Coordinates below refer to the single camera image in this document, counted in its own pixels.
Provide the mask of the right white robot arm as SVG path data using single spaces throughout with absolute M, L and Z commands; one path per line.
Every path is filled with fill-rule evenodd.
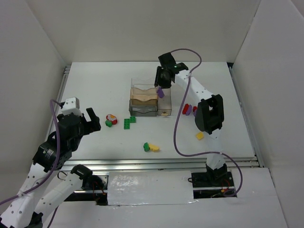
M 199 63 L 192 69 L 189 69 L 184 63 L 177 63 L 172 55 L 177 51 L 189 51 L 196 54 L 199 58 Z M 197 154 L 183 154 L 177 147 L 177 127 L 180 115 L 183 109 L 187 95 L 191 95 L 192 99 L 197 102 L 195 110 L 195 125 L 201 131 L 208 133 L 212 140 L 219 139 L 219 132 L 224 122 L 224 105 L 223 98 L 220 94 L 214 95 L 209 92 L 197 79 L 192 76 L 192 73 L 201 63 L 201 56 L 188 48 L 179 48 L 158 57 L 160 66 L 157 67 L 155 76 L 155 87 L 162 89 L 171 88 L 172 83 L 177 83 L 185 90 L 173 130 L 173 146 L 177 154 L 183 157 L 196 157 L 207 155 L 206 169 L 211 179 L 217 180 L 227 173 L 227 165 L 225 155 L 219 151 L 200 152 Z

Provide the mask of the red arch lego brick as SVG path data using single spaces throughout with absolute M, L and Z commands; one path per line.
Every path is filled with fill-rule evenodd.
M 187 113 L 188 109 L 189 109 L 189 104 L 185 104 L 185 106 L 182 110 L 182 114 L 185 115 Z

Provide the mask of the purple square lego brick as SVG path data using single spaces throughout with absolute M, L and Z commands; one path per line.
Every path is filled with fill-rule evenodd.
M 157 95 L 159 98 L 164 98 L 165 97 L 165 94 L 164 94 L 164 91 L 161 87 L 158 87 L 157 88 L 157 91 L 156 91 Z

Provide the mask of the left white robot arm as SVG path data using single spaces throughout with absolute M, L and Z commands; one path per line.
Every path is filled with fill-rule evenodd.
M 84 114 L 59 114 L 54 119 L 55 131 L 42 143 L 34 155 L 33 163 L 25 182 L 17 195 L 1 204 L 9 203 L 0 216 L 2 228 L 40 228 L 45 219 L 72 192 L 85 186 L 92 179 L 93 172 L 78 164 L 66 178 L 48 194 L 45 190 L 57 172 L 78 149 L 85 135 L 101 130 L 100 119 L 92 108 L 86 109 L 90 121 Z

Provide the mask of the purple arch lego brick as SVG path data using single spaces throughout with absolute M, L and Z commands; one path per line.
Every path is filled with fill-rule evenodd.
M 186 116 L 190 115 L 191 112 L 192 112 L 192 106 L 189 105 L 189 107 L 188 107 L 188 109 L 187 109 L 187 111 L 186 111 Z

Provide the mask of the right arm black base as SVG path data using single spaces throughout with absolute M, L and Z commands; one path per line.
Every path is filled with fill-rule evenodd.
M 219 179 L 212 179 L 207 172 L 193 172 L 188 178 L 194 190 L 224 190 L 234 189 L 234 181 L 231 172 L 227 172 Z

